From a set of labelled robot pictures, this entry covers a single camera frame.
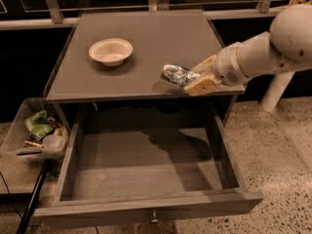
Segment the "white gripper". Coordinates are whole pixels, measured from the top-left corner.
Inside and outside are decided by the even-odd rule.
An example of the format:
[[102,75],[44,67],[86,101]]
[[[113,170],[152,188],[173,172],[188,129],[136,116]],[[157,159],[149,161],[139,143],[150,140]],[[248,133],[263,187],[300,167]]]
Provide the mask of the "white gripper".
[[[198,74],[209,71],[212,67],[213,74],[225,86],[247,84],[250,78],[242,71],[238,61],[239,42],[223,48],[217,55],[212,55],[192,68]],[[184,87],[190,96],[207,95],[217,91],[218,83],[209,75],[199,77],[194,82]]]

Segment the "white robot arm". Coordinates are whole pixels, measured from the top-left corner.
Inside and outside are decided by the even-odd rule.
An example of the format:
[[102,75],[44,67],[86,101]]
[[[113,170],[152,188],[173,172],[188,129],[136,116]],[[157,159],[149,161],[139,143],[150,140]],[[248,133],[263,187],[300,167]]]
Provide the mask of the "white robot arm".
[[312,5],[296,4],[279,13],[270,29],[223,48],[192,68],[200,75],[184,90],[191,96],[214,93],[221,85],[243,85],[253,78],[312,66]]

